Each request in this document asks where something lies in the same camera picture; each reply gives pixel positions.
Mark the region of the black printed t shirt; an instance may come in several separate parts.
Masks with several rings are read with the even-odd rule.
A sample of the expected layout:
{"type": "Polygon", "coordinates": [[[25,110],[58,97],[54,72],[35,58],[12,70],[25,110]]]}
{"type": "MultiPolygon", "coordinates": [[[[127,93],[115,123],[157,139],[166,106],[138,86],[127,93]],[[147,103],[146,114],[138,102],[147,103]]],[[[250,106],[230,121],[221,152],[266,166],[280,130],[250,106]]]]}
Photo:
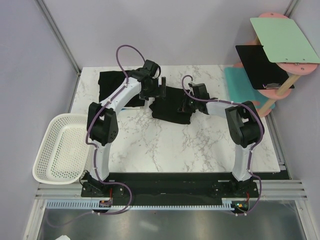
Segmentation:
{"type": "Polygon", "coordinates": [[[165,98],[156,98],[149,106],[152,117],[174,124],[189,125],[192,114],[177,112],[184,97],[183,89],[167,86],[165,98]]]}

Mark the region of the black t shirt stack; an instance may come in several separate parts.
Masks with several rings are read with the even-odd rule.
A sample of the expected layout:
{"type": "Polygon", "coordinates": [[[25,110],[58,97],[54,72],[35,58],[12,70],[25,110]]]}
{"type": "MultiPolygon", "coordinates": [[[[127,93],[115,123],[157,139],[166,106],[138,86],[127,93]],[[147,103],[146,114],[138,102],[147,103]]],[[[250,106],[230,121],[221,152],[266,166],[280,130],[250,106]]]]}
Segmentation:
{"type": "MultiPolygon", "coordinates": [[[[109,97],[125,80],[125,74],[122,71],[102,71],[99,73],[99,102],[109,97]]],[[[143,107],[145,101],[135,95],[126,105],[125,108],[143,107]]]]}

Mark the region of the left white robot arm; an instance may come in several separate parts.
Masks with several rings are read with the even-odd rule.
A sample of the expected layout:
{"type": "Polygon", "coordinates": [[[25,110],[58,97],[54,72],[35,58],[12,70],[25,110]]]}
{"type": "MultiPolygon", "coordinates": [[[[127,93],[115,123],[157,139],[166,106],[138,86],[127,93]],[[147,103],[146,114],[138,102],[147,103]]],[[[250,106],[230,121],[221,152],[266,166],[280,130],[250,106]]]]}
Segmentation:
{"type": "Polygon", "coordinates": [[[110,96],[99,103],[92,102],[89,105],[85,143],[94,148],[89,173],[96,180],[92,185],[92,191],[99,197],[106,196],[110,191],[109,183],[104,180],[110,174],[110,150],[119,132],[118,114],[136,95],[143,100],[163,97],[166,83],[167,79],[164,76],[161,80],[149,75],[126,77],[110,96]]]}

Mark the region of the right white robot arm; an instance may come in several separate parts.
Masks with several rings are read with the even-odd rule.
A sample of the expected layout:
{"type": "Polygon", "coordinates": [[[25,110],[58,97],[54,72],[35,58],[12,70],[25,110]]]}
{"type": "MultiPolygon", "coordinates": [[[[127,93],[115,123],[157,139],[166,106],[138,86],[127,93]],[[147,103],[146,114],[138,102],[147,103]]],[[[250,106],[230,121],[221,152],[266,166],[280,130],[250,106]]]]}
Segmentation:
{"type": "Polygon", "coordinates": [[[261,142],[265,133],[254,103],[236,103],[216,98],[202,101],[185,96],[177,111],[183,114],[199,111],[226,119],[230,137],[235,143],[235,161],[232,169],[235,181],[229,184],[229,191],[235,197],[242,196],[247,191],[245,181],[253,176],[253,148],[261,142]]]}

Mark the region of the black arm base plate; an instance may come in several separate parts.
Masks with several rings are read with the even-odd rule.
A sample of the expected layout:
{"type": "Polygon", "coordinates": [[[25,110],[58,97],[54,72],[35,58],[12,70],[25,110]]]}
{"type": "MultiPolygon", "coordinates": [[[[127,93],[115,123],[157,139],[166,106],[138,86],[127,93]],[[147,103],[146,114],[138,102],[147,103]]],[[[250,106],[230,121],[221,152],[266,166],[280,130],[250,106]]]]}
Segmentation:
{"type": "Polygon", "coordinates": [[[254,178],[237,181],[230,172],[212,173],[146,173],[146,172],[112,172],[104,183],[94,179],[89,173],[84,176],[81,196],[89,198],[132,195],[160,196],[187,195],[208,196],[214,198],[255,198],[259,196],[254,178]]]}

